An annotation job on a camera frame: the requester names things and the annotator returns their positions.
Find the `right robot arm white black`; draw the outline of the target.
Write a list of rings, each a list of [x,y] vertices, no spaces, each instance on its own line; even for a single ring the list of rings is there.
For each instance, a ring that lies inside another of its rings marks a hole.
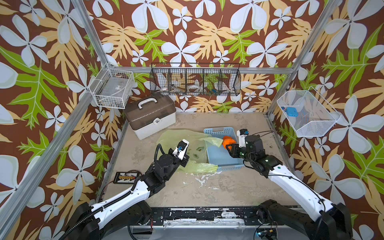
[[[287,225],[310,240],[350,240],[353,228],[350,211],[344,204],[335,204],[320,196],[283,165],[268,155],[259,135],[241,135],[239,143],[225,137],[223,146],[232,158],[250,163],[250,168],[271,180],[288,193],[305,211],[300,213],[268,200],[260,204],[263,222]]]

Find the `yellow-green plastic bag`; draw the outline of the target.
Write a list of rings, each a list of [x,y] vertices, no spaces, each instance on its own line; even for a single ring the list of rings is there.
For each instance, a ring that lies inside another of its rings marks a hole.
[[[178,168],[179,172],[187,174],[213,174],[218,170],[217,165],[209,163],[207,152],[208,147],[219,149],[222,146],[223,139],[190,130],[167,130],[161,134],[156,143],[161,144],[167,152],[170,148],[174,149],[183,139],[189,142],[187,155],[190,158],[185,167]]]

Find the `orange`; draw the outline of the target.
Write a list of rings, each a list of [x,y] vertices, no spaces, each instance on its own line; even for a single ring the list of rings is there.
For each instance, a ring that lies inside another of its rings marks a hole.
[[[228,150],[228,151],[231,151],[232,150],[232,147],[233,145],[235,145],[237,142],[236,140],[234,140],[232,137],[230,136],[224,136],[223,137],[223,147]]]

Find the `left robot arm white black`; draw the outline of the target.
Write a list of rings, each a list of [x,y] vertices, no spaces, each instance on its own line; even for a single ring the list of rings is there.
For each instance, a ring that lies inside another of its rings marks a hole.
[[[163,189],[180,166],[187,165],[188,146],[189,142],[182,140],[168,153],[154,155],[148,170],[125,191],[92,206],[82,204],[60,238],[101,240],[126,226],[147,223],[152,209],[146,200]]]

